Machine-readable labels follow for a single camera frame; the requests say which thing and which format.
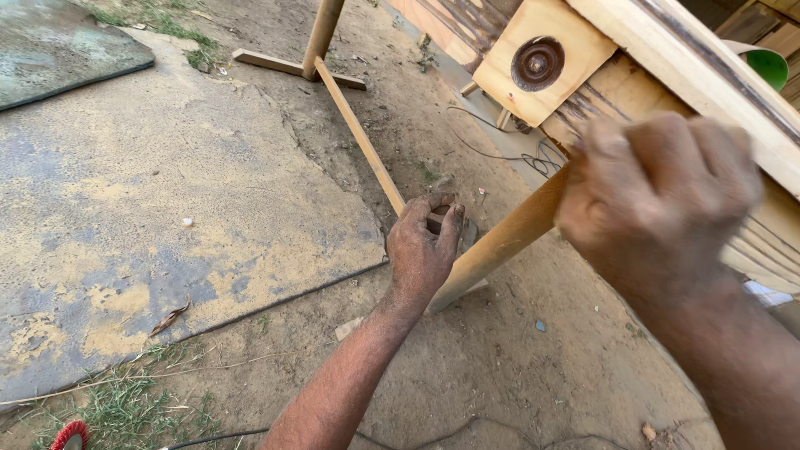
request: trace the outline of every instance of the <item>dirty hand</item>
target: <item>dirty hand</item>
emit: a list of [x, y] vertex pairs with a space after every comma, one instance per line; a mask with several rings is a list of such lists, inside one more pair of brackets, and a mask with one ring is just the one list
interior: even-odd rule
[[643, 319], [730, 279], [722, 246], [762, 193], [744, 130], [676, 114], [597, 120], [576, 147], [557, 224]]
[[421, 315], [450, 275], [464, 221], [464, 205], [454, 200], [453, 194], [410, 200], [389, 233], [389, 298], [405, 311]]

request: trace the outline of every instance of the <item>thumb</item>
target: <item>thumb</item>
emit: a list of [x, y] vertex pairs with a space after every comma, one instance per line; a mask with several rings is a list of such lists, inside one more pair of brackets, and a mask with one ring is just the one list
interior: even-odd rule
[[445, 214], [442, 221], [442, 232], [436, 240], [436, 250], [445, 257], [445, 261], [452, 263], [455, 261], [455, 253], [458, 249], [458, 238], [461, 237], [461, 229], [464, 226], [464, 205], [456, 203]]

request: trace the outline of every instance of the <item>rusty circular plate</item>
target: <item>rusty circular plate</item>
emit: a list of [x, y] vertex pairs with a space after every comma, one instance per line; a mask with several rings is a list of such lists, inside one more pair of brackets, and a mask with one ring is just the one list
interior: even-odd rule
[[558, 79], [564, 70], [564, 47], [552, 36], [522, 44], [511, 59], [511, 79], [520, 89], [536, 92]]

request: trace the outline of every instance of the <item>red wire brush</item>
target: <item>red wire brush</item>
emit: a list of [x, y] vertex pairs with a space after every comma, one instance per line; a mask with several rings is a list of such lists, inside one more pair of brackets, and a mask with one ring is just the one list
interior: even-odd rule
[[69, 422], [55, 437], [50, 450], [83, 450], [89, 442], [89, 432], [83, 420]]

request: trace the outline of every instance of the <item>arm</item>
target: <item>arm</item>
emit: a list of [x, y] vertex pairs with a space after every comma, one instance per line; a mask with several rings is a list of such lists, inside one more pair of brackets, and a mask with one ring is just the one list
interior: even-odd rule
[[[347, 448], [386, 366], [450, 274], [464, 217], [463, 205], [445, 207], [453, 201], [429, 194], [408, 202], [387, 240], [391, 288], [275, 420], [262, 450]], [[442, 209], [441, 225], [428, 219]]]
[[677, 115], [583, 134], [564, 236], [692, 379], [728, 449], [800, 448], [800, 342], [720, 262], [761, 195], [746, 134]]

